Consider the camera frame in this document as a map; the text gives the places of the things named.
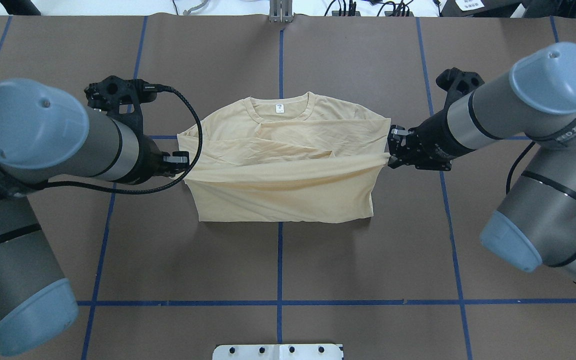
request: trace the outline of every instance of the metal bracket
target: metal bracket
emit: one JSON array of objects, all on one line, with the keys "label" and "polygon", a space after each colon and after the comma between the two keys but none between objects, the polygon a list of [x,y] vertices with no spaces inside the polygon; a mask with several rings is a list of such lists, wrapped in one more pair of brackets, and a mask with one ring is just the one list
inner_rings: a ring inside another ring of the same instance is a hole
[{"label": "metal bracket", "polygon": [[342,344],[219,345],[212,360],[343,360]]},{"label": "metal bracket", "polygon": [[293,0],[270,0],[270,22],[292,23]]}]

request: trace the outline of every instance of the white label sticker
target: white label sticker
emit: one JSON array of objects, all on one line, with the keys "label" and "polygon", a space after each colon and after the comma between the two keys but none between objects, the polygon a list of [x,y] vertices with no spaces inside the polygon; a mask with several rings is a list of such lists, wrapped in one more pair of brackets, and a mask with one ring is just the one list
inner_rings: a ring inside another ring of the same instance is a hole
[{"label": "white label sticker", "polygon": [[467,12],[484,7],[482,0],[455,0],[461,11]]}]

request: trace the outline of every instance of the beige t-shirt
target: beige t-shirt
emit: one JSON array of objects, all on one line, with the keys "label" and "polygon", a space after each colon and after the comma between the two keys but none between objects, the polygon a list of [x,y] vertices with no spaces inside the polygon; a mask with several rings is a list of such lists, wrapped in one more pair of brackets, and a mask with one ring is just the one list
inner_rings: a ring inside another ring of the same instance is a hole
[{"label": "beige t-shirt", "polygon": [[[319,221],[373,216],[391,120],[308,92],[244,98],[201,121],[199,161],[185,178],[200,221]],[[177,135],[194,157],[197,126]]]}]

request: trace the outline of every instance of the floor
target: floor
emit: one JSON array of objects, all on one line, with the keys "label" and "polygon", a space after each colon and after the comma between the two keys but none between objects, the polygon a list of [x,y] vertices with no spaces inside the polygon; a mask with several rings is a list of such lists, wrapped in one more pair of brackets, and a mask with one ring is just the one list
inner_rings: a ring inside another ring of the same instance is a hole
[{"label": "floor", "polygon": [[[446,68],[492,80],[555,41],[564,18],[0,16],[0,80],[77,96],[109,75],[168,84],[200,117],[241,98],[307,91],[416,126],[443,107]],[[146,104],[163,150],[192,117]],[[446,173],[380,173],[375,215],[341,224],[199,222],[181,184],[146,195],[78,188],[30,196],[80,305],[77,322],[19,359],[199,360],[219,344],[343,344],[348,360],[576,359],[576,286],[480,246],[517,136]],[[166,183],[149,180],[142,188]]]}]

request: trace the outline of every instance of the power cord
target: power cord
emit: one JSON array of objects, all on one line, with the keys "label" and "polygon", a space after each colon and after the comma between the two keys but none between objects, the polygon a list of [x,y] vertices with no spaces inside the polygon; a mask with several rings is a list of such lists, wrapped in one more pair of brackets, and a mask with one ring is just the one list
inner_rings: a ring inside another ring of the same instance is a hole
[{"label": "power cord", "polygon": [[442,17],[442,9],[441,9],[442,2],[439,0],[432,0],[432,2],[437,6],[437,12],[439,13],[439,18],[441,18]]},{"label": "power cord", "polygon": [[377,16],[379,16],[382,13],[382,10],[384,9],[384,7],[388,4],[392,5],[392,12],[394,14],[395,12],[395,7],[397,6],[397,4],[395,4],[394,1],[386,1],[386,2],[377,2],[377,4],[381,4],[381,7],[379,8],[379,11],[377,11]]},{"label": "power cord", "polygon": [[201,4],[199,4],[199,5],[197,5],[197,6],[190,7],[190,9],[183,10],[183,14],[184,14],[185,16],[189,16],[190,13],[196,12],[197,10],[205,7],[206,4],[208,4],[208,1],[209,1],[209,0],[201,0]]},{"label": "power cord", "polygon": [[326,8],[326,12],[324,13],[324,16],[328,16],[328,12],[330,11],[330,8],[332,7],[332,5],[333,5],[335,2],[339,2],[339,0],[332,0],[332,1],[330,1],[330,3],[328,4],[328,7]]},{"label": "power cord", "polygon": [[533,148],[533,146],[535,146],[535,142],[531,141],[530,144],[528,144],[528,146],[526,146],[526,148],[524,148],[524,150],[521,151],[521,154],[519,155],[519,157],[517,157],[517,160],[514,160],[514,164],[512,164],[512,166],[510,167],[510,171],[508,171],[508,177],[505,179],[505,193],[506,194],[510,193],[510,182],[512,181],[513,173],[515,172],[515,169],[519,165],[519,162],[521,162],[524,159],[524,157],[526,156],[526,154],[528,154],[530,149]]},{"label": "power cord", "polygon": [[370,3],[373,5],[381,4],[381,7],[379,8],[379,11],[377,12],[377,16],[381,15],[382,10],[384,9],[384,7],[386,5],[392,5],[392,13],[389,14],[388,16],[403,17],[403,16],[410,16],[409,5],[412,2],[414,2],[414,0],[410,0],[409,2],[403,2],[403,0],[401,0],[399,3],[395,3],[394,1],[375,2],[374,4],[371,1]]},{"label": "power cord", "polygon": [[160,192],[160,191],[165,191],[166,189],[169,189],[169,188],[174,187],[175,185],[179,184],[186,177],[186,175],[188,175],[188,173],[190,173],[190,170],[192,170],[195,167],[195,164],[197,164],[197,161],[199,160],[199,155],[202,152],[202,145],[203,145],[203,140],[204,140],[204,133],[202,131],[202,123],[201,123],[201,120],[199,120],[199,116],[197,116],[195,109],[193,109],[192,105],[190,105],[190,102],[188,102],[188,100],[181,94],[181,92],[176,91],[176,89],[174,89],[171,86],[165,86],[165,85],[155,85],[155,86],[159,87],[158,88],[159,92],[169,92],[169,93],[176,95],[183,102],[183,104],[185,104],[185,106],[188,108],[188,110],[190,111],[190,114],[192,114],[192,118],[194,118],[194,122],[197,124],[197,133],[198,133],[198,137],[199,137],[199,142],[197,145],[197,153],[195,153],[194,158],[192,159],[192,162],[190,162],[190,165],[188,165],[188,168],[186,168],[185,171],[183,171],[183,173],[181,173],[181,176],[179,176],[179,178],[176,178],[172,182],[169,182],[163,186],[154,187],[153,189],[147,189],[147,190],[115,189],[112,187],[98,186],[98,185],[93,185],[93,184],[87,184],[86,182],[78,182],[78,181],[70,181],[70,180],[48,182],[45,187],[46,188],[78,187],[78,188],[90,189],[91,191],[99,191],[99,192],[106,192],[106,193],[112,193],[112,194],[146,195],[146,194],[153,194],[153,193]]}]

